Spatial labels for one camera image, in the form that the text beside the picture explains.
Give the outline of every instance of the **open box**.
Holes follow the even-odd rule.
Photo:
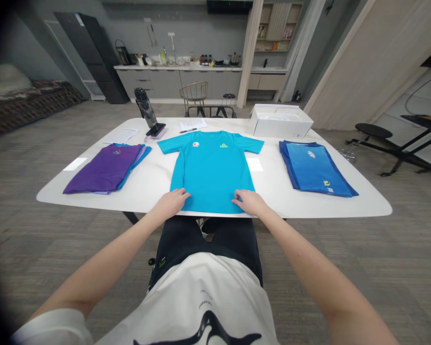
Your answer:
[[[313,124],[298,105],[256,104],[251,115],[251,130],[256,137],[301,139]]]

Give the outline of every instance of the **black stool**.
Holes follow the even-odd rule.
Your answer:
[[[376,126],[376,125],[358,123],[355,125],[355,127],[358,131],[363,132],[365,134],[365,136],[362,137],[361,139],[351,139],[351,140],[345,141],[346,145],[352,144],[352,146],[348,149],[341,149],[340,150],[340,154],[343,157],[345,157],[346,160],[352,164],[356,162],[356,157],[354,155],[351,155],[351,152],[354,150],[354,148],[356,146],[364,145],[364,146],[378,149],[375,145],[367,143],[367,141],[369,140],[370,137],[387,139],[387,138],[390,138],[393,136],[393,133],[391,133],[389,130],[381,128],[381,127]]]
[[[226,93],[224,94],[224,100],[225,100],[225,106],[228,106],[228,100],[230,100],[230,106],[231,106],[231,100],[235,99],[236,96],[232,93]],[[227,113],[225,112],[225,108],[223,106],[218,107],[217,112],[215,114],[215,117],[221,117],[219,116],[219,112],[222,111],[222,114],[225,116],[225,118],[227,117]]]

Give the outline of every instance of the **wall shelf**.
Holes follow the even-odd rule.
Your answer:
[[[263,38],[257,38],[254,51],[268,53],[289,51],[302,8],[301,2],[264,4],[257,32],[259,37],[263,30]],[[288,32],[286,36],[290,38],[283,38],[286,31]],[[279,43],[279,49],[273,50],[276,43]]]

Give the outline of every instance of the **forearm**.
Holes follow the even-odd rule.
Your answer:
[[[85,317],[118,281],[150,234],[163,222],[156,213],[146,214],[72,274],[32,315],[59,308],[75,308]]]
[[[278,241],[300,282],[326,317],[347,311],[377,315],[352,282],[273,210],[266,210],[259,218]]]

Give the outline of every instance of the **water bottle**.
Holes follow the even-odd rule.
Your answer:
[[[142,88],[135,88],[134,95],[136,96],[136,103],[139,107],[142,117],[146,120],[148,127],[152,128],[157,124],[157,118],[150,104],[147,93]]]

